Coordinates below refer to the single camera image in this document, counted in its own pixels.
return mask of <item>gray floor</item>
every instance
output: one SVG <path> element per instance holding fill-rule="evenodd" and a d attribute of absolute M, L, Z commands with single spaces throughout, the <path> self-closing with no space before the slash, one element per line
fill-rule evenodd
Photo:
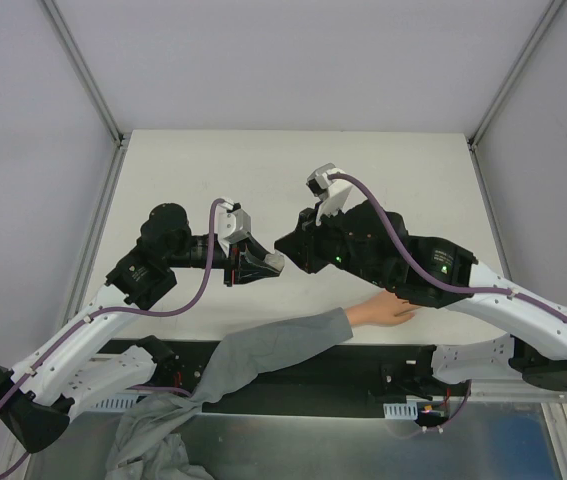
<path fill-rule="evenodd" d="M 118 416 L 84 414 L 30 462 L 28 480 L 102 480 Z M 219 480 L 558 479 L 538 405 L 471 403 L 445 429 L 411 422 L 200 415 L 181 428 L 191 463 Z"/>

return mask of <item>white table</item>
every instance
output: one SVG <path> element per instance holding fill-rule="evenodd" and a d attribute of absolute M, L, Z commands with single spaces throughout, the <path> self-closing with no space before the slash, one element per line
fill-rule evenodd
<path fill-rule="evenodd" d="M 465 138 L 460 134 L 281 131 L 157 131 L 133 133 L 116 187 L 87 297 L 135 244 L 156 205 L 173 202 L 188 214 L 194 234 L 206 233 L 210 203 L 241 202 L 256 239 L 268 250 L 292 231 L 315 198 L 305 185 L 332 162 L 362 180 L 386 210 L 403 215 L 415 235 L 447 238 L 495 270 L 499 259 Z M 347 206 L 362 201 L 358 191 Z M 178 285 L 154 309 L 171 310 L 194 295 L 201 270 L 177 272 Z M 214 271 L 199 304 L 179 318 L 140 318 L 119 335 L 218 340 L 257 324 L 349 306 L 377 289 L 327 267 L 307 275 L 286 261 L 278 279 L 227 288 Z M 502 332 L 472 317 L 421 310 L 407 324 L 360 327 L 353 343 L 464 344 Z"/>

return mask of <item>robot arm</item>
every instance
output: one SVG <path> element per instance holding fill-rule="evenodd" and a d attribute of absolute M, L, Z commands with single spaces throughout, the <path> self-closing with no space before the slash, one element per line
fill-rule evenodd
<path fill-rule="evenodd" d="M 250 217 L 238 203 L 225 201 L 221 206 L 218 234 L 211 237 L 212 268 L 224 270 L 224 283 L 231 287 L 278 277 L 283 257 L 267 252 L 253 238 Z M 107 275 L 92 300 L 40 349 L 10 369 L 0 367 L 0 400 L 29 375 L 0 410 L 1 420 L 28 452 L 49 446 L 72 420 L 101 400 L 133 385 L 161 383 L 164 374 L 171 378 L 175 355 L 155 337 L 136 342 L 101 365 L 83 368 L 139 315 L 180 313 L 147 310 L 176 285 L 174 269 L 205 268 L 209 238 L 191 234 L 181 206 L 159 205 L 141 227 L 136 246 Z M 59 342 L 33 371 L 32 365 Z"/>
<path fill-rule="evenodd" d="M 328 164 L 308 178 L 320 201 L 300 213 L 295 230 L 275 243 L 278 251 L 307 273 L 331 264 L 415 305 L 467 313 L 508 332 L 484 344 L 431 347 L 428 361 L 441 381 L 522 376 L 546 389 L 567 390 L 567 323 L 552 311 L 567 318 L 567 306 L 502 278 L 449 240 L 410 235 L 401 215 L 383 212 L 402 253 L 370 201 L 342 211 L 352 188 L 335 179 L 342 173 Z M 406 261 L 405 253 L 425 275 Z"/>

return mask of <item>human hand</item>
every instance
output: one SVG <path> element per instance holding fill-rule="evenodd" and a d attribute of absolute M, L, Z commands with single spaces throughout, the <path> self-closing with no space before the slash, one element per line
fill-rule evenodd
<path fill-rule="evenodd" d="M 368 301 L 347 308 L 345 314 L 353 327 L 365 324 L 393 326 L 413 318 L 413 310 L 417 308 L 407 300 L 383 290 Z"/>

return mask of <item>white vent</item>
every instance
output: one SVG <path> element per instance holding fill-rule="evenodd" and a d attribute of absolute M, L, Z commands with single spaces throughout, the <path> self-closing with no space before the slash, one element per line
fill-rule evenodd
<path fill-rule="evenodd" d="M 88 412 L 125 412 L 128 408 L 136 405 L 141 395 L 137 393 L 117 393 L 116 395 L 106 398 L 102 402 L 97 403 L 89 408 Z"/>
<path fill-rule="evenodd" d="M 407 403 L 384 403 L 383 413 L 387 420 L 416 420 L 419 411 L 415 401 Z"/>

